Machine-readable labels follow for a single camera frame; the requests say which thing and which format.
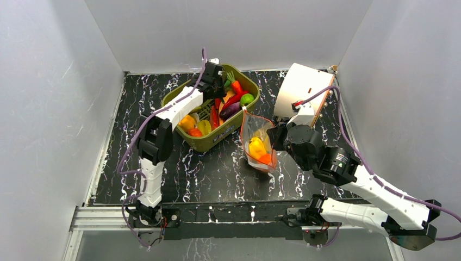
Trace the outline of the orange toy fruit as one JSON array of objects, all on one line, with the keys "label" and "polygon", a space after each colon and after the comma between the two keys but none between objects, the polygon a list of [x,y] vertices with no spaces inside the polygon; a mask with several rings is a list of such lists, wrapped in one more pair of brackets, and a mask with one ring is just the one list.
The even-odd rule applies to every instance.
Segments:
[{"label": "orange toy fruit", "polygon": [[261,157],[258,158],[258,161],[261,164],[265,164],[267,166],[272,166],[273,165],[273,155],[272,154],[264,154]]}]

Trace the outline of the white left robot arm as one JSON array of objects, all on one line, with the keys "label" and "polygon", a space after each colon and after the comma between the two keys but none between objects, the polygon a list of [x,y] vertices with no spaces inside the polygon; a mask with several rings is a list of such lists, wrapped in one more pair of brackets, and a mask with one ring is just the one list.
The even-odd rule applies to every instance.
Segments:
[{"label": "white left robot arm", "polygon": [[226,95],[223,83],[223,66],[218,58],[210,59],[197,79],[165,106],[152,113],[140,127],[137,141],[141,162],[143,192],[138,201],[145,206],[141,219],[149,226],[156,226],[162,220],[162,211],[156,206],[161,201],[161,180],[164,162],[173,151],[173,131],[180,121],[193,109],[208,100]]}]

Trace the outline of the yellow green toy fruit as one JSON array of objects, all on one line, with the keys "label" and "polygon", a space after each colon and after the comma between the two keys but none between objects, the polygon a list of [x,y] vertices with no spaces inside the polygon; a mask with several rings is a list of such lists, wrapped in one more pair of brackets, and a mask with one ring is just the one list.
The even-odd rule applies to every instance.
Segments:
[{"label": "yellow green toy fruit", "polygon": [[202,133],[202,136],[207,136],[212,132],[212,126],[209,120],[201,120],[197,123],[197,128]]}]

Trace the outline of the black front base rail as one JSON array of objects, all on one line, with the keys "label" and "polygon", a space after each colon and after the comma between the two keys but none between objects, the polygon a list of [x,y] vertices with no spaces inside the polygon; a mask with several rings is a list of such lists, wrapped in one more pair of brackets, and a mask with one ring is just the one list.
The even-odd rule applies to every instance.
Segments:
[{"label": "black front base rail", "polygon": [[284,238],[301,240],[304,232],[324,228],[308,218],[308,201],[164,203],[166,240],[193,238]]}]

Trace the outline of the olive green plastic bin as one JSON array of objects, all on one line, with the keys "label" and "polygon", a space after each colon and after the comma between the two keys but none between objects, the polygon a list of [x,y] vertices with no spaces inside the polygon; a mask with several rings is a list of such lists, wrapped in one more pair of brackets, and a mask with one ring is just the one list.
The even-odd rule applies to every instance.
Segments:
[{"label": "olive green plastic bin", "polygon": [[[260,99],[260,90],[257,84],[232,65],[224,64],[223,68],[225,71],[232,71],[236,81],[247,92],[247,94],[242,95],[242,99],[247,100],[249,95],[253,96],[253,100],[246,104],[247,111],[249,113],[252,112]],[[229,90],[223,99],[224,102],[216,105],[214,100],[206,100],[201,106],[191,110],[190,114],[196,116],[196,126],[198,129],[201,129],[201,121],[210,122],[211,130],[208,134],[191,136],[189,132],[184,131],[181,127],[176,127],[175,131],[195,151],[206,152],[210,150],[218,142],[241,127],[244,118],[244,112],[241,108],[238,107],[236,110],[233,110],[232,107],[225,106],[228,100],[232,100],[235,104],[240,105],[240,101],[235,100],[234,96],[234,92]]]}]

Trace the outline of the yellow toy pepper small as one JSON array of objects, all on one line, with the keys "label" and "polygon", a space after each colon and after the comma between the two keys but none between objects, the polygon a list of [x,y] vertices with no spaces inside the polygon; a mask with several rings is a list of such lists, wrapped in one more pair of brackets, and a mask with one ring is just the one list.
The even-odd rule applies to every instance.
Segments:
[{"label": "yellow toy pepper small", "polygon": [[182,120],[180,120],[178,127],[187,133],[190,130],[196,128],[196,119],[193,116],[187,114]]}]

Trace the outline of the white cylindrical appliance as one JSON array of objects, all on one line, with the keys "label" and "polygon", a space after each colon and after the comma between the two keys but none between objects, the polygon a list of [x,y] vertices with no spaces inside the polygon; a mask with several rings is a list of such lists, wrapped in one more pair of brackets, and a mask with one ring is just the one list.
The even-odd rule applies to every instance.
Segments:
[{"label": "white cylindrical appliance", "polygon": [[295,115],[291,104],[297,101],[310,102],[316,110],[316,120],[325,106],[330,91],[324,91],[317,97],[313,97],[324,88],[334,82],[333,73],[313,69],[298,63],[293,63],[285,75],[279,93],[276,98],[273,114],[275,117],[290,119]]}]

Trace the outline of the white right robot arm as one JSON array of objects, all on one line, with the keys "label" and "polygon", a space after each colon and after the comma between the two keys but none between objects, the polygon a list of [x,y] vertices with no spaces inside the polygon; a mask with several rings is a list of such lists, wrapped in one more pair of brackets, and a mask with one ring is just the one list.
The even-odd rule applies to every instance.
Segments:
[{"label": "white right robot arm", "polygon": [[341,223],[359,226],[388,237],[394,244],[419,251],[435,242],[437,229],[431,221],[440,203],[406,200],[406,194],[371,175],[354,154],[327,146],[322,136],[308,125],[281,124],[267,130],[271,148],[286,151],[303,171],[324,183],[348,190],[369,202],[369,206],[340,202],[314,195],[304,209],[288,210],[285,221],[293,226]]}]

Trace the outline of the red toy chili pepper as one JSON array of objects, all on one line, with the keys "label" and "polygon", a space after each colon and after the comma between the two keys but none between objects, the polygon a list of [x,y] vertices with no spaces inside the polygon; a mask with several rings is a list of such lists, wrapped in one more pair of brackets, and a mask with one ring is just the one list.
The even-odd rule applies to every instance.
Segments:
[{"label": "red toy chili pepper", "polygon": [[248,91],[243,91],[242,93],[239,93],[239,94],[236,94],[234,96],[232,96],[230,99],[228,99],[228,101],[223,105],[223,107],[221,108],[221,110],[226,110],[229,106],[233,105],[234,103],[236,103],[238,105],[238,107],[240,107],[240,100],[242,98],[243,95],[245,94],[249,94]]}]

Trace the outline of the red toy tomato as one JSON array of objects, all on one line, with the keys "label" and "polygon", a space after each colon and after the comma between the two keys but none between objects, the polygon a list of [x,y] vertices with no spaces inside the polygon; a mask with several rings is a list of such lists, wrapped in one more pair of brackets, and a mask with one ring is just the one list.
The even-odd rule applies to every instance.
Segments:
[{"label": "red toy tomato", "polygon": [[198,128],[192,128],[188,130],[187,134],[192,137],[202,137],[203,136],[201,130]]}]

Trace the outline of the clear zip bag orange zipper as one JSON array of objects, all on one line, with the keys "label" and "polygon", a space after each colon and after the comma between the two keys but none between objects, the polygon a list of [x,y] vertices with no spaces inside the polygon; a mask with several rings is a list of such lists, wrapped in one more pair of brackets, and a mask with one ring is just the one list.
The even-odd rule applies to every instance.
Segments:
[{"label": "clear zip bag orange zipper", "polygon": [[251,114],[246,107],[242,108],[243,120],[240,128],[240,140],[244,156],[252,168],[262,171],[273,171],[277,166],[277,153],[272,149],[267,130],[274,127],[264,117]]}]

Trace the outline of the yellow toy bell pepper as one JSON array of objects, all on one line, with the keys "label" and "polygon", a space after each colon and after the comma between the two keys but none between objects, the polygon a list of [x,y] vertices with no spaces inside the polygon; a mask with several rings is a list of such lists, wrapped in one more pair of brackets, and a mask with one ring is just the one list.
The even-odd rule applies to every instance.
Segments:
[{"label": "yellow toy bell pepper", "polygon": [[267,154],[267,150],[261,138],[255,136],[250,140],[250,144],[248,146],[249,155],[258,160],[264,154]]}]

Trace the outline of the green toy lime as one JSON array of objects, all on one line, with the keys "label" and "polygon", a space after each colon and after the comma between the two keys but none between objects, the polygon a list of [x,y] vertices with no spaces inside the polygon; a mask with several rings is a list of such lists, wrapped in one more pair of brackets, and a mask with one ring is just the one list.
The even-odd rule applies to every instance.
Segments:
[{"label": "green toy lime", "polygon": [[254,101],[254,96],[252,94],[244,94],[240,98],[240,106],[245,107]]}]

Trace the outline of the purple toy eggplant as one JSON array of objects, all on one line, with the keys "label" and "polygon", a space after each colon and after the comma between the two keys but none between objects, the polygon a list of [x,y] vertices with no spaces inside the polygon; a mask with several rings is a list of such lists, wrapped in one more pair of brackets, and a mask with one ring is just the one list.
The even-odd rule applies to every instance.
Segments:
[{"label": "purple toy eggplant", "polygon": [[230,117],[232,117],[233,115],[235,115],[236,113],[238,113],[240,110],[241,110],[240,103],[236,102],[236,103],[229,105],[226,108],[223,108],[221,112],[219,113],[219,117],[220,119],[225,121],[229,119]]}]

